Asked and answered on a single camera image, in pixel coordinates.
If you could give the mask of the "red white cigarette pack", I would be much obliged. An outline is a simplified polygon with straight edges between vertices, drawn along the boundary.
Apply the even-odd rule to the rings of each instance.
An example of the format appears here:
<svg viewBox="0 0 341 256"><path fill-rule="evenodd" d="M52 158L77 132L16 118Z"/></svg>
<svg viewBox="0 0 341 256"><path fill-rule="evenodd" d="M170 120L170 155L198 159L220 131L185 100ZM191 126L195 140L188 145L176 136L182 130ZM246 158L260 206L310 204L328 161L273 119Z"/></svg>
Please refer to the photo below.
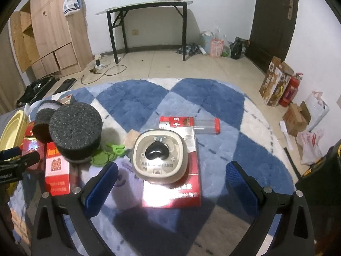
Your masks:
<svg viewBox="0 0 341 256"><path fill-rule="evenodd" d="M53 142L47 144L45 160L45 186L52 196L71 191L69 162L63 158Z"/></svg>

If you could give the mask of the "yellow plastic basin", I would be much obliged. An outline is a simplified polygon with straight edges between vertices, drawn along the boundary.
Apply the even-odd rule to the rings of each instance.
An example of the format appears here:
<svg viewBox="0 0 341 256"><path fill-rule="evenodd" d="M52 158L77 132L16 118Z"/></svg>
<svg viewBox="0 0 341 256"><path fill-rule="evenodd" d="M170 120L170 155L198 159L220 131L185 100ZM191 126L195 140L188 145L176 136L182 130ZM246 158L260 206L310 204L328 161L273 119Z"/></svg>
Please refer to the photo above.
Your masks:
<svg viewBox="0 0 341 256"><path fill-rule="evenodd" d="M9 120L1 136L0 149L8 150L21 146L25 130L28 126L28 116L23 110L19 110Z"/></svg>

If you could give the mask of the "small black foam cylinder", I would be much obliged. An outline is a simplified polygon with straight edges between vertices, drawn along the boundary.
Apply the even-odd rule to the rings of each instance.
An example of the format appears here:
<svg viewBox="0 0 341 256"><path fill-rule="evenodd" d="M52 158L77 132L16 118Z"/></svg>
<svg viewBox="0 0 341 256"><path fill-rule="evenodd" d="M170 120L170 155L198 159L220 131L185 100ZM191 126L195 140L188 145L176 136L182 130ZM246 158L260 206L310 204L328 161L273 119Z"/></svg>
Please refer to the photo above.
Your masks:
<svg viewBox="0 0 341 256"><path fill-rule="evenodd" d="M39 142L46 144L52 141L49 132L50 120L54 112L62 105L63 104L57 100L44 100L38 106L32 133Z"/></svg>

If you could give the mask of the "large black foam cylinder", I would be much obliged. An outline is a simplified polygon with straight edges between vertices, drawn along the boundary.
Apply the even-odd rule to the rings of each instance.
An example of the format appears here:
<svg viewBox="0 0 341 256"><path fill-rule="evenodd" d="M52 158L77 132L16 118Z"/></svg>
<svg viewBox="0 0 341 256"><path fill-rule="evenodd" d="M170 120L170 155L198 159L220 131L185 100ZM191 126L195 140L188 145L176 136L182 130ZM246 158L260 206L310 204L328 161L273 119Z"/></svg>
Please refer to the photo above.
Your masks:
<svg viewBox="0 0 341 256"><path fill-rule="evenodd" d="M91 105L75 102L57 109L49 133L60 154L69 162L83 164L101 144L103 122Z"/></svg>

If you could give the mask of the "black open case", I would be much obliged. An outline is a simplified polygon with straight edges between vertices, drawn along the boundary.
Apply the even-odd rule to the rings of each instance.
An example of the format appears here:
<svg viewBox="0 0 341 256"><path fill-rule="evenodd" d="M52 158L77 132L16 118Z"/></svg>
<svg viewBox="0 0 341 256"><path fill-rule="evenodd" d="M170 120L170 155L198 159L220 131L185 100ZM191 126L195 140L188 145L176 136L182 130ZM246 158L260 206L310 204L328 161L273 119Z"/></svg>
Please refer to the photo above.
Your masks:
<svg viewBox="0 0 341 256"><path fill-rule="evenodd" d="M57 82L54 75L45 76L32 82L24 91L24 94L17 100L16 107L20 108L26 104L33 104L41 100Z"/></svg>

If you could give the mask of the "green plastic toy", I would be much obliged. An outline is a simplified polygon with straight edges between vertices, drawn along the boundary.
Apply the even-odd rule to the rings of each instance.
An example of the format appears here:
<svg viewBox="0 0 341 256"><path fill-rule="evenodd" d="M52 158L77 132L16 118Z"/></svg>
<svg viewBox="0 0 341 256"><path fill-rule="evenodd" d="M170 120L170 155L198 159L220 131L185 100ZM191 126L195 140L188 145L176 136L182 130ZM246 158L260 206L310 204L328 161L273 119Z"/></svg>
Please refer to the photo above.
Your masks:
<svg viewBox="0 0 341 256"><path fill-rule="evenodd" d="M106 147L109 151L97 149L94 151L91 157L91 165L95 167L104 167L108 162L113 162L119 157L123 157L125 154L125 146L123 144L115 145L107 143Z"/></svg>

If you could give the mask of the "black tray on floor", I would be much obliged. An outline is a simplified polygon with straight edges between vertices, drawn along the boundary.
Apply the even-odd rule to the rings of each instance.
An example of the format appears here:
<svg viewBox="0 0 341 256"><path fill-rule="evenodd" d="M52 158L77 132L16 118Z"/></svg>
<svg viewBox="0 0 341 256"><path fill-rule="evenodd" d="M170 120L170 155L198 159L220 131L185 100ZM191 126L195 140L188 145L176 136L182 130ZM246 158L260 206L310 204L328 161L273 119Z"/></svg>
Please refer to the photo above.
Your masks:
<svg viewBox="0 0 341 256"><path fill-rule="evenodd" d="M76 83L76 79L75 78L66 79L59 86L59 88L57 88L57 90L53 94L55 95L55 94L58 94L58 93L65 92L65 91L69 90L75 83Z"/></svg>

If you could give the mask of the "white plastic bag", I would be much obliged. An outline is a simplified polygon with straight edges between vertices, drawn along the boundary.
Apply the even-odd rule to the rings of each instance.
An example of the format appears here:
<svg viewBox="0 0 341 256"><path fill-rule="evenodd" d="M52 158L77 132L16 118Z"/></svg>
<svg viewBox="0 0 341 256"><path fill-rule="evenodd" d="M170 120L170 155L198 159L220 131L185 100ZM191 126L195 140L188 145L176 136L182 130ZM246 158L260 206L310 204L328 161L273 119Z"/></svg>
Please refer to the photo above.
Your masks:
<svg viewBox="0 0 341 256"><path fill-rule="evenodd" d="M322 129L316 132L298 132L296 142L302 147L302 165L312 165L322 158L322 152L318 146L319 141L324 136Z"/></svg>

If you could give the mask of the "large red flat box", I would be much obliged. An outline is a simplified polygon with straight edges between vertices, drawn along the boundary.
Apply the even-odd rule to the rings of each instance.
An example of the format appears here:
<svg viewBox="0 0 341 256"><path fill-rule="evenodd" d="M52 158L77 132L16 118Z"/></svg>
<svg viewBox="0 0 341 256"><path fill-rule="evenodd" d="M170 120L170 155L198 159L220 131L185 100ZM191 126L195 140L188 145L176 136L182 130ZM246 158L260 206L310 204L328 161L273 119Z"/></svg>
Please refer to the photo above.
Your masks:
<svg viewBox="0 0 341 256"><path fill-rule="evenodd" d="M183 138L188 151L187 169L181 179L171 184L143 182L142 206L165 209L200 206L201 178L194 118L162 116L159 118L159 128L175 131Z"/></svg>

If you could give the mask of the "brown cardboard box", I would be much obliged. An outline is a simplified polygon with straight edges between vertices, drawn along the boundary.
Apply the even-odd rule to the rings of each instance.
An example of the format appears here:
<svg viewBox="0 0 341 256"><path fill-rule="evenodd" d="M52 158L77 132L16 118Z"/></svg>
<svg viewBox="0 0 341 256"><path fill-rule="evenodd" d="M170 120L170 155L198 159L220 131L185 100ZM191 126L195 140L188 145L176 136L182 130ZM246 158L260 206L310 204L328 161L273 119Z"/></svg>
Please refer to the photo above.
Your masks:
<svg viewBox="0 0 341 256"><path fill-rule="evenodd" d="M300 105L291 103L288 106L287 111L283 115L287 132L291 136L297 136L298 132L306 130L309 122L311 121L311 115L306 106L306 103L302 101Z"/></svg>

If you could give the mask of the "wooden wardrobe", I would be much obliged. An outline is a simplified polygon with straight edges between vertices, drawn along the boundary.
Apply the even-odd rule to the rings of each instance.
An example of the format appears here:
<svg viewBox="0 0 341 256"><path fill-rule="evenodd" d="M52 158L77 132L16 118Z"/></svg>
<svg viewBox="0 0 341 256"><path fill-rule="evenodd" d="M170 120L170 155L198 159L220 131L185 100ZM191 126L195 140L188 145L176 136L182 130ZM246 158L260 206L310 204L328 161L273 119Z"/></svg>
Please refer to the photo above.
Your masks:
<svg viewBox="0 0 341 256"><path fill-rule="evenodd" d="M14 56L21 73L71 75L93 59L85 5L71 11L69 1L23 0L10 17Z"/></svg>

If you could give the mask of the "beige square container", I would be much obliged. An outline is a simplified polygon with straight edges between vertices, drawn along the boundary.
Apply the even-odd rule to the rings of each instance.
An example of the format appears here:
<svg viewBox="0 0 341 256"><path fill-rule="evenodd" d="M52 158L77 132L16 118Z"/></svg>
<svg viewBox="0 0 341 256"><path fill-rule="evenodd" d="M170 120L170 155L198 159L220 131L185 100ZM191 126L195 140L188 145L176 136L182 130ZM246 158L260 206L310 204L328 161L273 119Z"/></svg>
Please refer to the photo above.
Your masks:
<svg viewBox="0 0 341 256"><path fill-rule="evenodd" d="M148 130L137 137L131 163L140 179L153 184L171 184L186 172L187 146L175 131Z"/></svg>

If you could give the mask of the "clear tube red cap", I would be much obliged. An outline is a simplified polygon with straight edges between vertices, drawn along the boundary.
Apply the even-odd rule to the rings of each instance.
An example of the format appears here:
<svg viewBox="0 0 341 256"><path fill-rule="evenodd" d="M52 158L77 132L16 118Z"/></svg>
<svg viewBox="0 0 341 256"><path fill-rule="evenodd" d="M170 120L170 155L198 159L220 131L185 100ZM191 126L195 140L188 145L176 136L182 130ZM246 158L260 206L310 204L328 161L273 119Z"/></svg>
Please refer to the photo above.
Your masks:
<svg viewBox="0 0 341 256"><path fill-rule="evenodd" d="M194 131L196 134L218 135L220 134L219 118L194 118Z"/></svg>

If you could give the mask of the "red fire extinguisher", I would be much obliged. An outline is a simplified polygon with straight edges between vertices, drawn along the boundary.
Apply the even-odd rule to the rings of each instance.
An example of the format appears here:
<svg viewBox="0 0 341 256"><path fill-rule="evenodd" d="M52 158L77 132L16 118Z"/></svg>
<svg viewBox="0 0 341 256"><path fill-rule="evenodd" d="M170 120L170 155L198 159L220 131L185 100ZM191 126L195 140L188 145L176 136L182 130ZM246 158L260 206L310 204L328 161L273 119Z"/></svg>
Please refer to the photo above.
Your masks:
<svg viewBox="0 0 341 256"><path fill-rule="evenodd" d="M296 73L291 77L282 97L279 100L279 104L282 107L286 108L292 102L296 93L298 92L298 88L302 80L302 77L303 73Z"/></svg>

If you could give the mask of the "hanging white blue bag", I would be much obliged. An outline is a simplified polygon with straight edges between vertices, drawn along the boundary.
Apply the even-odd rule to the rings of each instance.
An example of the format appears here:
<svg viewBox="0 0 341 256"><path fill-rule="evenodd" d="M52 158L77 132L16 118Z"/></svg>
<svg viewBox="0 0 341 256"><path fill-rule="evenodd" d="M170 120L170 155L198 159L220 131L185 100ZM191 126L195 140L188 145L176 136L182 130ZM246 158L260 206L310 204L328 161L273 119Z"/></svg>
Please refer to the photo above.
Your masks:
<svg viewBox="0 0 341 256"><path fill-rule="evenodd" d="M70 16L80 11L81 0L64 0L63 13L64 16Z"/></svg>

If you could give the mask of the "black folding table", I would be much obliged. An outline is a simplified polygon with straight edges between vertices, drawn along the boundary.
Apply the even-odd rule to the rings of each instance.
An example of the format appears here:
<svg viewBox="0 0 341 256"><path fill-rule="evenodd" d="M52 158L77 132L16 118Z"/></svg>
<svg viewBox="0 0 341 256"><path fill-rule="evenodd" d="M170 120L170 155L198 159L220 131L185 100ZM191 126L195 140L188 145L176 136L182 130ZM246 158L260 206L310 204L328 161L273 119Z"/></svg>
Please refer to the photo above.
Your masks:
<svg viewBox="0 0 341 256"><path fill-rule="evenodd" d="M188 6L192 1L153 1L111 7L105 16L115 63L120 53L139 48L181 48L187 44Z"/></svg>

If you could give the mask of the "dark brown door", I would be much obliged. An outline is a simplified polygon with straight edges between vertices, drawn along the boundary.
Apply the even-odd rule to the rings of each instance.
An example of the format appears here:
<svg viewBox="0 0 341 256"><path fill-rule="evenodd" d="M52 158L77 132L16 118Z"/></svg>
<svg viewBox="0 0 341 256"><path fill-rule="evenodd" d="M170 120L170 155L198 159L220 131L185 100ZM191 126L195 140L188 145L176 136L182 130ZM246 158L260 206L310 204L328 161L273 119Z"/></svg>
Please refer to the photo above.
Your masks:
<svg viewBox="0 0 341 256"><path fill-rule="evenodd" d="M256 0L246 57L266 73L272 58L286 59L299 0Z"/></svg>

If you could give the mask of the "black bag by wall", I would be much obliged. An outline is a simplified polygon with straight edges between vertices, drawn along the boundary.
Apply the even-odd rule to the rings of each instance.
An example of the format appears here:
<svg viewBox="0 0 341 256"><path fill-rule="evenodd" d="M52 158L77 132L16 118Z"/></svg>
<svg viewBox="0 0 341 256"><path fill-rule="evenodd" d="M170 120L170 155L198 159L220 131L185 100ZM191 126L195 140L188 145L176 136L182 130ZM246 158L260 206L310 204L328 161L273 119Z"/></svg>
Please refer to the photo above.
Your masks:
<svg viewBox="0 0 341 256"><path fill-rule="evenodd" d="M234 60L238 60L244 57L248 45L249 41L247 39L236 37L234 42L230 44L231 58Z"/></svg>

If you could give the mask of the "pink bag by wall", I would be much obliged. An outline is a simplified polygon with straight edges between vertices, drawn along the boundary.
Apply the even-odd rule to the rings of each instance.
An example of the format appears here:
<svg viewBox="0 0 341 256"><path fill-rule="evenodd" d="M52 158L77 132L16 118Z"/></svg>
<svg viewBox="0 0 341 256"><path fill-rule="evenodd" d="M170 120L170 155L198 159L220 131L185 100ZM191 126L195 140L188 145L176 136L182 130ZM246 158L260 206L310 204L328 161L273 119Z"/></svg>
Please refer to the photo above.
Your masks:
<svg viewBox="0 0 341 256"><path fill-rule="evenodd" d="M210 57L220 58L224 50L224 41L213 38L210 43Z"/></svg>

